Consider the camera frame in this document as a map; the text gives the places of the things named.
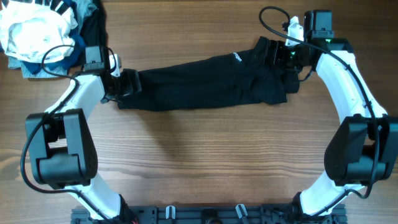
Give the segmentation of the black t-shirt with logo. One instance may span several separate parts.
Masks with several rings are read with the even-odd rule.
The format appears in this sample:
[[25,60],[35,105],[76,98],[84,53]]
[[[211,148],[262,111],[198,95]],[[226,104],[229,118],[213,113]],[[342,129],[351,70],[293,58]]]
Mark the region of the black t-shirt with logo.
[[249,50],[139,72],[124,69],[118,108],[169,111],[285,103],[300,82],[297,72],[271,63],[276,45],[260,37]]

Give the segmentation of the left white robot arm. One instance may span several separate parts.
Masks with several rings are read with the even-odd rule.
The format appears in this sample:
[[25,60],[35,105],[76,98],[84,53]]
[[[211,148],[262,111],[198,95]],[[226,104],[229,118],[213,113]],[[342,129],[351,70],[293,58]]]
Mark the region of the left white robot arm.
[[61,98],[25,121],[27,141],[21,155],[25,184],[43,194],[67,193],[100,223],[138,223],[123,197],[98,173],[98,156],[86,122],[95,105],[113,88],[107,69],[85,69],[71,77]]

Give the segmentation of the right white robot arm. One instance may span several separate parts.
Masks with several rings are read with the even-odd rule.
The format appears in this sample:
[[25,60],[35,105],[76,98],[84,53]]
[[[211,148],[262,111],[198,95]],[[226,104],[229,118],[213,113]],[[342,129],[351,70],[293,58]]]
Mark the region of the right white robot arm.
[[293,222],[329,217],[350,195],[370,196],[373,185],[391,175],[397,157],[397,118],[375,100],[363,80],[346,39],[315,38],[293,47],[281,41],[266,44],[264,60],[296,70],[311,66],[326,85],[340,126],[326,148],[325,170],[307,189],[279,210]]

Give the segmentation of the black garment on pile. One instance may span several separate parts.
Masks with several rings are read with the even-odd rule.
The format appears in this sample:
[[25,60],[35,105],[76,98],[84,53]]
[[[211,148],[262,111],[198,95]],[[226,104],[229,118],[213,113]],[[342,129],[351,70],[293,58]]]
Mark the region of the black garment on pile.
[[100,0],[74,0],[76,21],[78,23],[78,50],[74,67],[83,65],[86,47],[107,44],[106,13]]

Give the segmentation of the grey garment on pile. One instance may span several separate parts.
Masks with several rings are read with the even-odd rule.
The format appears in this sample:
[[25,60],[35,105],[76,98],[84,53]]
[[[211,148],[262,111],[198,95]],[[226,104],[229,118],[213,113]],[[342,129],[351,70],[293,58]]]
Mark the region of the grey garment on pile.
[[57,67],[51,70],[48,66],[44,64],[44,61],[42,60],[36,66],[37,72],[30,73],[29,69],[25,66],[23,61],[18,60],[14,57],[9,57],[9,56],[7,57],[8,57],[8,67],[10,69],[21,69],[22,75],[25,78],[53,78],[56,74],[66,75],[68,73],[68,70],[73,66],[71,65],[71,67],[69,67],[66,70],[63,69],[62,67]]

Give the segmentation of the dark blue garment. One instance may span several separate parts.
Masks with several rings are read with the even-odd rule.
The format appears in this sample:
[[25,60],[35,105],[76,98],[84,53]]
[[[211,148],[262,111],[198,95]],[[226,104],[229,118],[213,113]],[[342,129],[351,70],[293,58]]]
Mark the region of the dark blue garment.
[[68,69],[78,56],[78,23],[75,9],[60,15],[54,11],[20,11],[19,34],[14,36],[16,53],[30,73],[42,60],[51,70]]

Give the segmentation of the black white striped garment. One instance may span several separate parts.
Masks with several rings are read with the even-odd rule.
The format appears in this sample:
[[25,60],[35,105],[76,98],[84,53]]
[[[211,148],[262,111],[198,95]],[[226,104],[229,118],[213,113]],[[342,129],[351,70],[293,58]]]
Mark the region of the black white striped garment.
[[45,10],[54,11],[60,15],[68,10],[76,9],[76,3],[71,0],[1,0],[1,6],[8,11]]

